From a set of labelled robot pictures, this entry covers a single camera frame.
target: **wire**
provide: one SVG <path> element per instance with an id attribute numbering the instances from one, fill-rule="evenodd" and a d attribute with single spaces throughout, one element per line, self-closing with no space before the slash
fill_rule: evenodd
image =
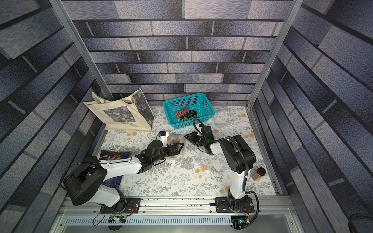
<path id="1" fill-rule="evenodd" d="M 62 174 L 62 176 L 61 176 L 61 179 L 60 179 L 60 186 L 61 186 L 61 188 L 63 188 L 64 190 L 66 190 L 66 188 L 62 186 L 62 181 L 63 181 L 63 179 L 65 178 L 66 173 L 69 171 L 69 169 L 70 169 L 71 167 L 73 167 L 73 166 L 80 165 L 80 164 L 97 164 L 97 163 L 83 162 L 83 163 L 76 163 L 76 164 L 73 164 L 73 165 L 71 165 L 70 167 L 68 167 L 68 168 L 63 172 L 63 174 Z"/>
<path id="2" fill-rule="evenodd" d="M 157 164 L 153 164 L 153 166 L 157 166 L 157 165 L 160 165 L 160 164 L 162 164 L 162 163 L 164 163 L 166 161 L 166 158 L 162 161 L 162 162 L 160 162 L 160 163 L 157 163 Z"/>
<path id="3" fill-rule="evenodd" d="M 197 149 L 200 150 L 200 151 L 202 151 L 202 152 L 204 152 L 204 153 L 207 153 L 206 151 L 201 150 L 199 147 L 197 147 Z"/>
<path id="4" fill-rule="evenodd" d="M 120 219 L 120 221 L 122 222 L 122 223 L 126 223 L 126 221 L 125 221 L 125 218 L 126 217 L 124 217 L 123 215 L 121 215 L 120 213 L 118 213 L 118 212 L 116 212 L 112 207 L 109 207 L 112 211 L 114 211 L 116 214 L 118 214 L 118 215 L 120 215 L 121 217 L 122 217 L 122 219 Z"/>
<path id="5" fill-rule="evenodd" d="M 355 224 L 353 223 L 354 220 L 357 219 L 365 219 L 365 220 L 373 220 L 373 215 L 367 215 L 367 214 L 352 214 L 348 218 L 348 229 L 351 233 L 358 233 Z"/>
<path id="6" fill-rule="evenodd" d="M 131 214 L 134 213 L 134 208 L 131 205 L 129 205 L 129 207 L 131 207 L 132 212 L 129 215 L 127 215 L 126 217 L 128 217 L 128 216 L 130 216 Z"/>
<path id="7" fill-rule="evenodd" d="M 102 219 L 95 225 L 94 224 L 94 220 L 97 218 L 97 216 L 100 214 L 100 212 L 98 212 L 98 214 L 94 217 L 94 219 L 93 219 L 93 221 L 92 221 L 92 225 L 94 225 L 94 226 L 97 226 L 97 225 L 99 225 L 101 222 L 102 222 L 102 220 L 104 220 L 104 218 L 105 218 L 105 216 L 106 216 L 106 213 L 104 213 L 104 216 L 102 217 Z"/>
<path id="8" fill-rule="evenodd" d="M 242 230 L 243 228 L 250 226 L 255 221 L 255 219 L 258 217 L 258 214 L 259 214 L 259 200 L 258 200 L 258 196 L 256 195 L 256 193 L 254 191 L 245 192 L 245 194 L 251 194 L 251 193 L 254 194 L 255 199 L 257 201 L 257 210 L 255 212 L 254 218 L 249 223 L 245 224 L 243 227 L 240 226 L 240 228 L 234 228 L 233 225 L 232 225 L 232 227 L 235 230 Z"/>
<path id="9" fill-rule="evenodd" d="M 210 203 L 209 205 L 210 206 L 218 206 L 218 205 L 225 205 L 227 204 L 228 202 L 224 202 L 224 203 L 221 203 L 221 204 L 218 204 L 218 203 Z"/>
<path id="10" fill-rule="evenodd" d="M 198 118 L 195 118 L 195 119 L 193 119 L 193 126 L 194 126 L 194 128 L 195 128 L 195 130 L 197 130 L 197 132 L 200 134 L 200 135 L 202 135 L 202 137 L 204 137 L 205 139 L 207 139 L 207 140 L 209 140 L 209 141 L 211 141 L 211 142 L 217 142 L 217 141 L 215 141 L 214 139 L 211 139 L 211 138 L 208 138 L 208 137 L 206 137 L 205 135 L 203 135 L 202 133 L 201 133 L 201 131 L 197 128 L 197 126 L 195 125 L 195 121 L 199 121 L 201 124 L 203 124 L 203 122 L 200 120 L 200 119 L 198 119 Z"/>
<path id="11" fill-rule="evenodd" d="M 197 128 L 197 126 L 195 125 L 195 121 L 196 121 L 196 120 L 199 121 L 201 124 L 203 124 L 203 122 L 202 122 L 200 119 L 198 119 L 198 118 L 193 119 L 193 126 L 194 126 L 195 130 L 197 130 L 197 132 L 198 132 L 202 137 L 204 137 L 205 139 L 207 139 L 207 140 L 209 140 L 209 141 L 211 141 L 211 142 L 217 142 L 216 140 L 214 140 L 214 139 L 210 139 L 210 138 L 206 137 L 205 135 L 203 135 L 203 134 L 201 133 L 201 131 L 200 131 L 200 130 Z M 242 157 L 242 160 L 244 161 L 244 164 L 245 164 L 245 168 L 246 168 L 246 169 L 245 169 L 245 178 L 244 178 L 244 183 L 243 183 L 243 185 L 242 185 L 242 191 L 245 192 L 245 191 L 246 191 L 246 176 L 247 176 L 248 173 L 249 173 L 249 164 L 247 163 L 247 161 L 246 161 L 246 159 L 245 159 L 245 156 L 244 156 L 244 154 L 242 153 L 242 151 L 238 149 L 238 145 L 237 145 L 236 141 L 234 140 L 234 138 L 232 138 L 232 137 L 225 137 L 225 138 L 222 139 L 222 140 L 225 140 L 225 139 L 230 139 L 230 140 L 231 140 L 234 149 L 238 151 L 239 155 Z"/>

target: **black mounting plate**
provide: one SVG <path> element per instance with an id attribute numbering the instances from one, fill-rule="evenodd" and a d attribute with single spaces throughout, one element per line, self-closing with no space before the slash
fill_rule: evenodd
<path id="1" fill-rule="evenodd" d="M 141 200 L 141 198 L 126 198 L 126 201 L 127 201 L 126 208 L 122 212 L 120 212 L 120 214 L 130 214 L 130 213 L 137 214 L 139 212 L 140 200 Z M 106 214 L 115 214 L 115 211 L 112 210 L 112 209 L 109 209 L 106 206 L 101 206 L 100 213 L 101 214 L 105 214 L 105 213 Z"/>
<path id="2" fill-rule="evenodd" d="M 221 204 L 225 203 L 228 201 L 227 197 L 224 198 L 215 198 L 215 203 L 216 204 Z M 229 208 L 229 204 L 226 203 L 224 205 L 217 205 L 216 207 L 216 212 L 217 213 L 233 213 L 233 211 Z M 255 209 L 253 206 L 253 201 L 251 198 L 247 198 L 247 202 L 244 204 L 244 207 L 241 209 L 242 213 L 254 213 Z"/>

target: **metal rail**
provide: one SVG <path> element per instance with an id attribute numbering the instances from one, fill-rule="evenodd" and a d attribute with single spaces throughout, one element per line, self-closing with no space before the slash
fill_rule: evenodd
<path id="1" fill-rule="evenodd" d="M 215 196 L 153 196 L 141 198 L 139 213 L 142 215 L 226 215 L 216 213 L 215 207 L 209 205 L 214 202 Z M 289 196 L 258 196 L 260 214 L 296 214 Z M 100 210 L 99 205 L 92 202 L 74 206 L 69 197 L 65 198 L 57 216 L 95 216 Z"/>
<path id="2" fill-rule="evenodd" d="M 256 124 L 255 117 L 253 115 L 253 111 L 251 109 L 247 109 L 246 112 L 247 112 L 247 116 L 249 118 L 251 127 L 253 129 L 255 138 L 256 138 L 256 140 L 258 142 L 258 146 L 259 146 L 261 155 L 263 156 L 263 160 L 264 160 L 264 163 L 266 165 L 268 174 L 271 177 L 271 179 L 273 179 L 275 181 L 275 185 L 276 185 L 278 193 L 281 194 L 281 195 L 283 195 L 284 193 L 286 193 L 286 191 L 284 192 L 283 188 L 281 188 L 282 186 L 280 185 L 280 183 L 279 183 L 279 181 L 277 179 L 277 176 L 275 174 L 275 171 L 273 170 L 272 163 L 271 163 L 271 161 L 269 159 L 268 153 L 266 151 L 266 148 L 264 146 L 263 140 L 262 140 L 260 132 L 259 132 L 259 128 L 258 128 L 258 126 Z"/>
<path id="3" fill-rule="evenodd" d="M 92 72 L 94 78 L 96 79 L 98 85 L 101 87 L 103 94 L 107 100 L 115 100 L 111 94 L 109 88 L 107 87 L 100 71 L 98 70 L 95 62 L 93 61 L 90 53 L 88 52 L 87 47 L 85 46 L 82 38 L 80 37 L 78 30 L 75 28 L 74 23 L 72 22 L 69 14 L 67 13 L 65 7 L 63 6 L 61 0 L 49 0 L 57 16 L 60 18 L 62 24 L 64 25 L 66 31 L 69 33 L 72 41 L 74 42 L 76 48 L 82 55 L 85 63 Z"/>
<path id="4" fill-rule="evenodd" d="M 295 16 L 297 15 L 299 8 L 301 7 L 303 3 L 303 0 L 293 0 L 293 3 L 290 7 L 290 11 L 288 15 L 286 16 L 281 31 L 279 35 L 276 38 L 275 44 L 273 45 L 273 48 L 271 49 L 271 52 L 269 53 L 269 57 L 263 67 L 262 72 L 260 73 L 260 76 L 258 78 L 258 82 L 255 84 L 254 91 L 250 95 L 250 99 L 247 105 L 248 109 L 251 109 L 254 106 L 254 102 L 256 98 L 258 97 L 259 91 L 264 83 L 264 80 L 269 74 L 269 70 L 273 64 L 273 61 L 276 58 L 276 55 L 278 51 L 280 50 L 280 47 L 285 40 L 286 35 L 288 34 L 288 31 L 290 29 L 291 24 L 293 23 Z"/>

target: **gray brick wallpaper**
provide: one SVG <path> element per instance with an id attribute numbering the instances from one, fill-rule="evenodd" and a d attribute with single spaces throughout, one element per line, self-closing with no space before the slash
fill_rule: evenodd
<path id="1" fill-rule="evenodd" d="M 216 104 L 245 105 L 292 1 L 62 3 L 114 96 L 141 87 L 150 104 L 202 92 Z"/>
<path id="2" fill-rule="evenodd" d="M 97 143 L 83 101 L 101 90 L 48 0 L 4 1 L 0 24 L 1 231 L 47 233 L 62 173 Z"/>
<path id="3" fill-rule="evenodd" d="M 364 0 L 304 0 L 254 103 L 307 233 L 347 233 L 351 214 L 373 213 L 371 9 Z"/>

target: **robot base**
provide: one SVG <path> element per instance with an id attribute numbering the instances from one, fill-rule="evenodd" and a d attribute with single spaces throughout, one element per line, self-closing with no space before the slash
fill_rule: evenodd
<path id="1" fill-rule="evenodd" d="M 215 198 L 215 203 L 218 204 L 216 206 L 216 212 L 217 213 L 234 213 L 234 212 L 254 213 L 255 212 L 255 209 L 254 209 L 254 206 L 253 206 L 253 201 L 249 197 L 247 197 L 246 202 L 244 203 L 242 209 L 240 209 L 238 211 L 233 211 L 229 207 L 229 203 L 227 203 L 227 201 L 228 201 L 227 197 Z"/>
<path id="2" fill-rule="evenodd" d="M 139 212 L 141 198 L 125 198 L 120 199 L 113 207 L 101 206 L 101 214 L 115 214 L 115 213 L 124 213 L 124 214 L 137 214 Z"/>

